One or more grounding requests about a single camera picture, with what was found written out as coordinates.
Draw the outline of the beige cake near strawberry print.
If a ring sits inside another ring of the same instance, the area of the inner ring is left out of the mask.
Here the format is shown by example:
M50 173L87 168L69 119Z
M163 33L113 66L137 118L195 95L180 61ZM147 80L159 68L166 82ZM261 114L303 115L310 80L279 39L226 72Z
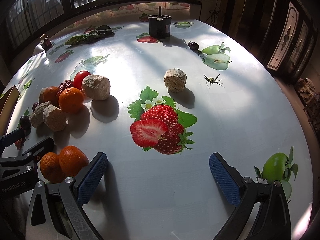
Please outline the beige cake near strawberry print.
M163 81L169 91L179 93L185 88L187 75L181 69L173 68L166 71Z

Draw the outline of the beige hexagonal cake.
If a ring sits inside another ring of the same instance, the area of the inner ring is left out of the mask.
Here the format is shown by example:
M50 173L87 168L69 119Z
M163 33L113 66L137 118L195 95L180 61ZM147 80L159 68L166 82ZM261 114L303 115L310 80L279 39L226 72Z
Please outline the beige hexagonal cake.
M43 110L43 122L53 132L62 131L66 126L66 115L61 109L49 105Z

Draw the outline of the dark red date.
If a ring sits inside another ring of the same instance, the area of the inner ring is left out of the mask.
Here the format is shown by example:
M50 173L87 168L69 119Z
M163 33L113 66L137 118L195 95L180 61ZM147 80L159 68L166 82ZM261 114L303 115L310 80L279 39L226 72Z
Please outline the dark red date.
M35 102L32 106L33 111L35 111L36 107L39 106L41 103L40 102Z

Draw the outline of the dark date near apple print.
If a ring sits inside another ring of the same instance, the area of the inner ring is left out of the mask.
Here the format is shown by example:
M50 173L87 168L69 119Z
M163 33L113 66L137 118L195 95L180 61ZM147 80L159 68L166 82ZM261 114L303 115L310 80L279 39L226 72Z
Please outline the dark date near apple print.
M196 42L193 42L193 41L189 41L188 42L188 47L191 50L198 50L199 49L199 45Z

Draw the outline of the large beige cylindrical cake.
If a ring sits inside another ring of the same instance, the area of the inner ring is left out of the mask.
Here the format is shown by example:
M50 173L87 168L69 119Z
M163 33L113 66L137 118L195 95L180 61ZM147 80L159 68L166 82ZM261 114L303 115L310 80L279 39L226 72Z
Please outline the large beige cylindrical cake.
M95 74L86 76L81 83L81 87L86 97L99 101L106 100L111 90L109 79Z

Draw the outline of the beige cake chunk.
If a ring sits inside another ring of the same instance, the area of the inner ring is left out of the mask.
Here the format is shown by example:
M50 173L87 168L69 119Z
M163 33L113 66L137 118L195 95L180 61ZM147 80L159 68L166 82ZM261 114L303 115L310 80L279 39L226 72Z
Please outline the beige cake chunk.
M41 103L35 108L33 113L31 113L29 119L33 128L37 128L43 123L43 111L46 107L50 105L51 105L50 101Z

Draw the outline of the small dark jar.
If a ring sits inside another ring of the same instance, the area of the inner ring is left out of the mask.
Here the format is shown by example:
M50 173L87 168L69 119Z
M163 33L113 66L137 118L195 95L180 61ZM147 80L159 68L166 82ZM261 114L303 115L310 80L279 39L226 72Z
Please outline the small dark jar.
M50 48L52 48L52 43L48 37L45 37L40 42L41 47L44 49L44 51L48 51Z

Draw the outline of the large wrinkled red date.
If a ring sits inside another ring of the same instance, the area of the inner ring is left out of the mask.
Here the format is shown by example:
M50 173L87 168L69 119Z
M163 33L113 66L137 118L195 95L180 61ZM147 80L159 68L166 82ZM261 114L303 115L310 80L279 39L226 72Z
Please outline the large wrinkled red date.
M58 90L57 90L57 93L56 93L57 97L59 98L59 96L61 95L61 93L62 93L65 89L71 88L71 87L74 87L72 80L65 80L65 81L63 81L63 82L59 85L59 87L58 87Z

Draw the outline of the red cherry tomato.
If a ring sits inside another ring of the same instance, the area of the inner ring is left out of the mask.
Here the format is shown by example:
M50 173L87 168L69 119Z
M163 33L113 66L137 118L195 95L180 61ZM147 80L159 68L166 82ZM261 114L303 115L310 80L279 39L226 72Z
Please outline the red cherry tomato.
M82 81L85 77L89 76L90 74L91 73L86 70L78 72L74 77L73 86L82 91Z

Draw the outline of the dark purple grape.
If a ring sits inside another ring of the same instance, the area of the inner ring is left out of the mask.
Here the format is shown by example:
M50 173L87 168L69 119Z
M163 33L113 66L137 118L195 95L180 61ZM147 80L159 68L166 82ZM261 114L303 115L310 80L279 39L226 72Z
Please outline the dark purple grape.
M30 134L30 132L31 132L31 123L30 123L29 116L27 116L27 115L21 116L21 118L20 118L20 126L24 130L26 135Z

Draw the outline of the green leafy vegetable bunch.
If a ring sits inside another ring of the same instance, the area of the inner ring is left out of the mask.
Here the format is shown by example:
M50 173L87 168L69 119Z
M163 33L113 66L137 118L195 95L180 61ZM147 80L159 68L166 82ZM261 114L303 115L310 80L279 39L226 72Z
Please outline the green leafy vegetable bunch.
M89 33L76 35L65 42L66 46L75 46L83 43L93 43L100 39L113 36L114 32L108 25L101 25Z

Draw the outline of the black cylindrical container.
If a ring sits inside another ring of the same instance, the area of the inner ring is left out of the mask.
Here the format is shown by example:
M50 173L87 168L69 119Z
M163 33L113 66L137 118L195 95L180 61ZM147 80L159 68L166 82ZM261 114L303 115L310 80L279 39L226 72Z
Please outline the black cylindrical container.
M164 39L170 36L171 16L163 15L162 7L158 7L155 15L148 16L149 35L156 39Z

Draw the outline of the dried tomato stem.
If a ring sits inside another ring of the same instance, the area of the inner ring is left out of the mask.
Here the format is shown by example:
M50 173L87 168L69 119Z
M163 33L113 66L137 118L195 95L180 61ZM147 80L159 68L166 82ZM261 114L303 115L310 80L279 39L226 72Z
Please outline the dried tomato stem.
M223 84L221 82L221 79L218 79L220 75L218 75L217 77L207 77L205 74L204 74L204 79L206 81L206 85L208 88L211 87L212 84L217 84L221 87L223 87Z

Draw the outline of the cardboard tray box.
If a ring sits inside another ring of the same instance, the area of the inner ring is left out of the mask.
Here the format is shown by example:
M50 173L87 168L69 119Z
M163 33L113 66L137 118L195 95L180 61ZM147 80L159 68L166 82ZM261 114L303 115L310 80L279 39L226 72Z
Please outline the cardboard tray box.
M19 95L20 93L16 86L12 86L1 96L0 135L5 135Z

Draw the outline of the orange tangerine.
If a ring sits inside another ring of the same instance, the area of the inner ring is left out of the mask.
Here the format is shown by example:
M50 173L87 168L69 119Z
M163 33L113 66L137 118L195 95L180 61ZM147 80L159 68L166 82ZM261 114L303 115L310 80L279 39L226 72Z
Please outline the orange tangerine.
M70 87L63 90L59 96L60 109L68 114L76 114L84 103L84 95L81 90Z
M89 160L76 146L66 146L60 151L59 163L66 177L75 177L89 164Z
M59 106L59 97L57 96L59 89L55 86L50 86L46 88L43 93L44 102L50 101L52 105Z
M40 170L44 178L53 184L61 183L65 178L59 156L54 152L48 152L41 158Z

